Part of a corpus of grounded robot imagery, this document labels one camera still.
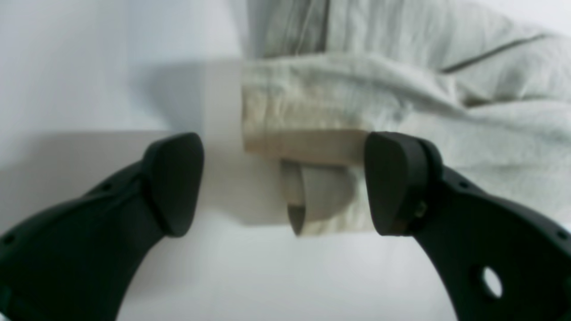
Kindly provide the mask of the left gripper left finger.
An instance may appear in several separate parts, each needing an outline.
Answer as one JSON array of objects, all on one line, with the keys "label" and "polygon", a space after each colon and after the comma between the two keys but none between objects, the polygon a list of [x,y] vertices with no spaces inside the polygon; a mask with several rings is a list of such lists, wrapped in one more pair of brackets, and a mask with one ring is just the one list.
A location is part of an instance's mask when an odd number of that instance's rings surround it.
[{"label": "left gripper left finger", "polygon": [[153,142],[86,194],[1,236],[1,314],[10,321],[114,321],[145,256],[187,234],[204,167],[196,133]]}]

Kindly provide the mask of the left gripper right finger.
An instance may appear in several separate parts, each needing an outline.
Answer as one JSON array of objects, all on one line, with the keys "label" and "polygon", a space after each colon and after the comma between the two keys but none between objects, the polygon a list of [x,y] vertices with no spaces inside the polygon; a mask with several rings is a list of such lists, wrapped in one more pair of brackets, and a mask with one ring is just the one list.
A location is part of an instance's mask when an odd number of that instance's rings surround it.
[{"label": "left gripper right finger", "polygon": [[420,244],[459,321],[570,319],[571,247],[563,226],[486,193],[414,136],[370,133],[364,172],[377,233]]}]

